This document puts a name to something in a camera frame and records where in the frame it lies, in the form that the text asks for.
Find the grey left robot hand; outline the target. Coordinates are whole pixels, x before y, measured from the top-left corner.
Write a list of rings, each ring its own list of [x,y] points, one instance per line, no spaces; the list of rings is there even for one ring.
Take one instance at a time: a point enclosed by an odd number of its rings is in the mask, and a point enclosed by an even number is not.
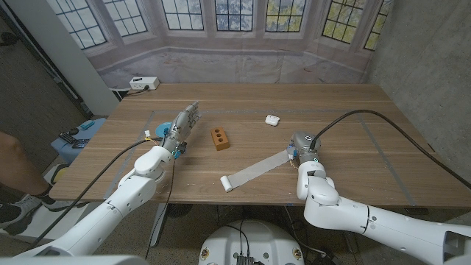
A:
[[[195,101],[177,115],[171,123],[168,133],[161,141],[161,147],[167,149],[173,155],[185,153],[187,147],[185,140],[200,119],[198,105],[199,102]]]

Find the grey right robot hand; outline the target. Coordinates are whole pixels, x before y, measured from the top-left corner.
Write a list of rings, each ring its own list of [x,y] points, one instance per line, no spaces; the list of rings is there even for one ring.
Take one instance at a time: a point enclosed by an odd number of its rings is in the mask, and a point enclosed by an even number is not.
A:
[[[290,139],[287,147],[290,160],[297,159],[300,163],[319,161],[321,141],[314,140],[315,135],[303,131],[296,131]]]

